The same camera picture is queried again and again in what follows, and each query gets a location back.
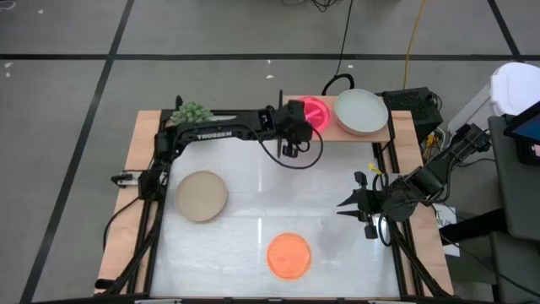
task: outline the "succulent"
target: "succulent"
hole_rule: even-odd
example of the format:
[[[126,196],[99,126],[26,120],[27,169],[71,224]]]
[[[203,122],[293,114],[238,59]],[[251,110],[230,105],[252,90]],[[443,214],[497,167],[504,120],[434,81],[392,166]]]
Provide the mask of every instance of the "succulent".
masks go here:
[[[195,102],[186,103],[174,111],[170,120],[175,124],[181,122],[207,122],[212,117],[212,112]]]

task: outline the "wooden table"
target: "wooden table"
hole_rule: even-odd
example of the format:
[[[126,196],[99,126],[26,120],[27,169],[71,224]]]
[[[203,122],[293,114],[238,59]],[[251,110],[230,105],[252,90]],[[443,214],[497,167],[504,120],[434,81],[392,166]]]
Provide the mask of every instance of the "wooden table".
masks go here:
[[[145,170],[154,150],[154,135],[158,131],[161,111],[140,111],[138,113],[132,142],[127,154],[126,168]],[[413,119],[409,111],[392,112],[396,133],[395,147],[397,161],[402,174],[407,174],[422,165],[419,145],[414,131]],[[385,155],[387,166],[390,165],[388,154]],[[138,195],[136,187],[120,189],[116,200],[115,212]],[[138,233],[139,221],[143,211],[143,202],[134,204],[112,223],[108,242],[101,261],[100,279],[115,279],[125,268],[133,255]],[[410,218],[416,253],[425,268],[447,292],[453,294],[450,275],[446,265],[439,237],[439,229],[432,208],[419,204]],[[407,258],[402,254],[405,280],[409,295],[414,295],[413,279]],[[148,257],[141,262],[136,292],[143,291],[144,276]]]

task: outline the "beige plate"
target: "beige plate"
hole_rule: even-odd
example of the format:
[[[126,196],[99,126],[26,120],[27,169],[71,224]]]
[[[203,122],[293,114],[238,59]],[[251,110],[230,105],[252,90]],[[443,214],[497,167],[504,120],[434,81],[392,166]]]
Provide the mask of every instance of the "beige plate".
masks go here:
[[[197,171],[186,176],[176,189],[176,207],[188,220],[210,220],[225,206],[227,187],[210,171]]]

